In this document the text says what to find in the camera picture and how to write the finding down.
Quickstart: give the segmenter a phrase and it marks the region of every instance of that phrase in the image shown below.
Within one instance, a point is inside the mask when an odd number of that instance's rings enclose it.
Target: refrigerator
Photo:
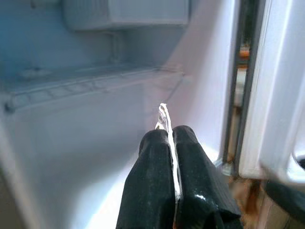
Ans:
[[[227,161],[244,5],[0,0],[0,166],[26,227],[115,228],[160,103],[220,169],[304,185],[302,0],[257,2]]]

